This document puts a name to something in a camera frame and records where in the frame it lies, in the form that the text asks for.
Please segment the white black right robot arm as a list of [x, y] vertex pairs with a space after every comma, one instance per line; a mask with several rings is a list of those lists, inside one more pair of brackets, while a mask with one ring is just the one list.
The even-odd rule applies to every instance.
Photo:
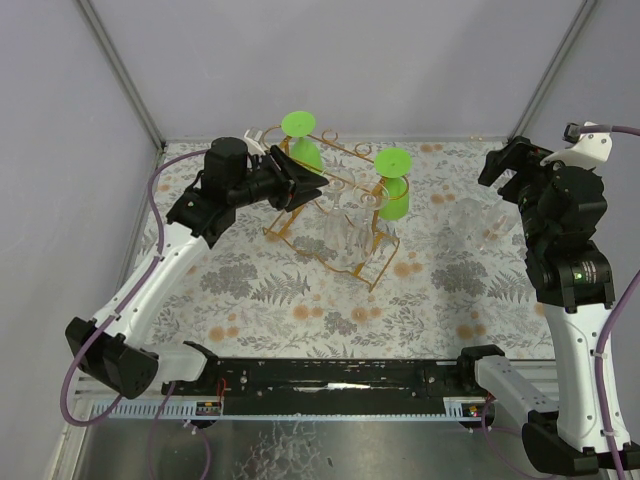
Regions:
[[579, 477], [639, 466], [619, 408], [608, 337], [622, 301], [611, 266], [593, 242], [607, 209], [596, 169], [611, 151], [605, 133], [576, 132], [568, 149], [551, 152], [517, 136], [488, 153], [479, 181], [517, 206], [527, 247], [526, 272], [551, 333], [559, 397], [546, 398], [486, 346], [473, 363], [475, 383], [516, 420], [524, 450], [539, 472]]

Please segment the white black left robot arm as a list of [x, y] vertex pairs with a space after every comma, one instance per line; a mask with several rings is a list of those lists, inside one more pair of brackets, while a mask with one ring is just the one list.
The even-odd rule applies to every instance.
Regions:
[[92, 319], [74, 318], [65, 337], [76, 369], [135, 399], [153, 381], [197, 380], [207, 353], [194, 346], [145, 341], [166, 298], [236, 220], [238, 209], [266, 201], [291, 212], [318, 198], [328, 183], [272, 146], [252, 153], [234, 137], [212, 142], [196, 179], [160, 220], [158, 239], [138, 268]]

